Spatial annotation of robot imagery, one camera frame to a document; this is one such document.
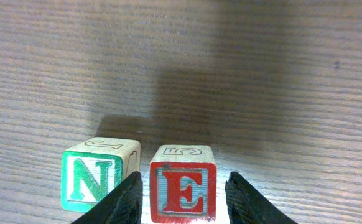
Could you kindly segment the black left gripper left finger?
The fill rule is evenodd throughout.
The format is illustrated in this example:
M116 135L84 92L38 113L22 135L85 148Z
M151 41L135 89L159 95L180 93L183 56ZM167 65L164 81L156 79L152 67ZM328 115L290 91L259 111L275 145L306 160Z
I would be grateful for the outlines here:
M140 224L142 206L142 177L135 171L72 224Z

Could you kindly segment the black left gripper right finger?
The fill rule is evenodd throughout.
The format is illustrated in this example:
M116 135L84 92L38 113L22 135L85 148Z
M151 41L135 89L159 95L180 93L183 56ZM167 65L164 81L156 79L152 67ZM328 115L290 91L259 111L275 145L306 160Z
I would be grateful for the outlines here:
M225 194L232 224L297 224L238 172L230 173L225 184Z

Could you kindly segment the green N block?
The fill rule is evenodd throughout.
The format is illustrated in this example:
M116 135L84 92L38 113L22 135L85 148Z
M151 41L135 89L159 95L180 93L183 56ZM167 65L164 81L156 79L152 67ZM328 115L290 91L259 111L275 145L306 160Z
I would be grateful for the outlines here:
M60 202L64 210L87 212L127 176L140 170L141 143L94 137L62 154Z

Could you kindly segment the red E block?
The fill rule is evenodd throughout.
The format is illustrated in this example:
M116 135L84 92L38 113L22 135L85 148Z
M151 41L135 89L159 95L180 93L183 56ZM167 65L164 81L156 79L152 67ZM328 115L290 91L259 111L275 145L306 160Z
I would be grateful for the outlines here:
M217 165L210 146L162 145L150 162L151 220L216 220Z

